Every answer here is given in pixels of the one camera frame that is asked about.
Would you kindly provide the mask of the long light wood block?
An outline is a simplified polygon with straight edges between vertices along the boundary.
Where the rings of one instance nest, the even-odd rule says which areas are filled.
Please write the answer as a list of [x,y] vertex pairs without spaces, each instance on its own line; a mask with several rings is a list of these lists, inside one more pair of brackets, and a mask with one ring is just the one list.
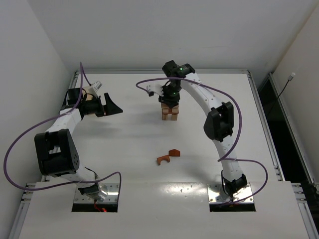
[[161,103],[161,109],[164,112],[175,112],[179,108],[179,105],[175,105],[173,107],[169,107],[167,104]]

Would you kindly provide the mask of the long red-brown wood block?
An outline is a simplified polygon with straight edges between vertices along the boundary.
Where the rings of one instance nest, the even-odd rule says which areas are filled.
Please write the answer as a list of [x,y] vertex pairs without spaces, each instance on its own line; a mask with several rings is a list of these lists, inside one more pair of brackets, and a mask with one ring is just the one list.
[[162,109],[161,110],[163,115],[176,115],[179,113],[178,109]]

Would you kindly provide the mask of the light tan wood block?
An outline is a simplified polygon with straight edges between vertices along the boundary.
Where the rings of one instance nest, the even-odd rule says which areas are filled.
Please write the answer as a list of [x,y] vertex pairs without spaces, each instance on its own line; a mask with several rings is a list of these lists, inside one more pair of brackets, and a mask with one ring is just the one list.
[[172,121],[177,121],[177,117],[178,117],[178,114],[172,114],[171,115],[171,120]]

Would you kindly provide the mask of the clear plastic block box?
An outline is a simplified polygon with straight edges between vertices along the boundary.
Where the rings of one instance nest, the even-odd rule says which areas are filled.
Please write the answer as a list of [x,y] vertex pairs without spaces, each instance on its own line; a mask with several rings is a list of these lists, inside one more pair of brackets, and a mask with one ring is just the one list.
[[80,112],[82,115],[91,115],[95,113],[96,101],[95,96],[82,89],[82,100],[80,102]]

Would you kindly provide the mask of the red-brown wedge block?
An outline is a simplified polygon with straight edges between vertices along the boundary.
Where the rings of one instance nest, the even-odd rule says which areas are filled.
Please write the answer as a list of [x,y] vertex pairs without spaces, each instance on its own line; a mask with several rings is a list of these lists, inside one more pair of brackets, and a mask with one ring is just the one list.
[[180,157],[180,151],[177,149],[171,149],[168,151],[169,157]]

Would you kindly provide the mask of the orange arch wood block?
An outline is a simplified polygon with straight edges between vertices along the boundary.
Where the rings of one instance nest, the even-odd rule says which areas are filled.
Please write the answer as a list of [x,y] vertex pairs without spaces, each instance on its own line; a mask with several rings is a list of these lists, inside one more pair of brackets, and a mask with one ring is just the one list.
[[157,158],[157,165],[160,166],[163,161],[167,162],[167,163],[170,163],[170,156],[169,155],[164,155],[164,156],[158,157]]

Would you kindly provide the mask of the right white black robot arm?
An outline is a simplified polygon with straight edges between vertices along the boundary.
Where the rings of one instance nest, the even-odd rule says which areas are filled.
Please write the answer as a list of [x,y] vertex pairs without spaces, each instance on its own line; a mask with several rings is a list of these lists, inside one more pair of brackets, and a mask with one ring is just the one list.
[[168,61],[162,67],[167,77],[179,77],[188,79],[170,80],[162,86],[159,102],[162,108],[162,119],[167,119],[168,113],[177,113],[181,90],[192,96],[203,109],[206,120],[203,126],[206,136],[216,146],[219,157],[222,159],[223,181],[225,193],[232,197],[240,189],[247,185],[247,179],[243,173],[237,155],[234,150],[232,137],[234,127],[234,106],[231,102],[222,102],[211,91],[206,89],[193,67],[189,64],[177,65],[173,60]]

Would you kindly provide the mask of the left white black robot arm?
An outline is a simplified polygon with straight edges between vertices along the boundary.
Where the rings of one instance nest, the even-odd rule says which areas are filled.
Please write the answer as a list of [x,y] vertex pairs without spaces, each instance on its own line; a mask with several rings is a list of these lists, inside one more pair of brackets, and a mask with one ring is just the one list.
[[88,99],[88,93],[79,88],[69,89],[67,96],[67,104],[62,106],[54,124],[34,137],[39,170],[44,176],[75,182],[81,195],[96,199],[105,195],[106,190],[97,182],[98,175],[81,165],[72,133],[86,115],[105,117],[120,114],[123,110],[108,93],[104,94],[105,104],[97,94]]

